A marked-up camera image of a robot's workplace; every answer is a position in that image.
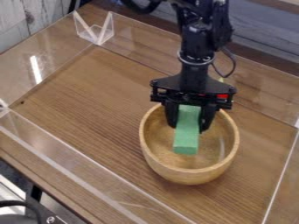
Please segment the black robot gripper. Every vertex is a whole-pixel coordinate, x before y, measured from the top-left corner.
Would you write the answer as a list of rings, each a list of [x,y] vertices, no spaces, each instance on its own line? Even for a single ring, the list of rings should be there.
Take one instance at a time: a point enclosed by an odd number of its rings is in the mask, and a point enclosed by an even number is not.
[[[231,109],[236,89],[208,75],[208,67],[215,60],[211,54],[203,58],[184,57],[180,72],[164,78],[151,80],[151,101],[164,104],[167,123],[176,128],[179,104],[200,106],[199,126],[204,132],[214,121],[216,109]]]

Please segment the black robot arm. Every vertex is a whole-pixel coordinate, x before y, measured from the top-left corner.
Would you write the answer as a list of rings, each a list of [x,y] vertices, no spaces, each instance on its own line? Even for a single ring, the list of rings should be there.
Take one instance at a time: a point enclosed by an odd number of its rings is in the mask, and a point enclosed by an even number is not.
[[[154,12],[160,3],[171,4],[182,37],[178,59],[180,72],[150,82],[151,100],[162,103],[168,125],[179,126],[179,107],[200,109],[195,116],[199,131],[208,130],[216,113],[232,108],[236,88],[208,75],[215,67],[215,52],[226,52],[231,41],[230,0],[148,0],[142,7],[134,0],[120,0],[135,13]]]

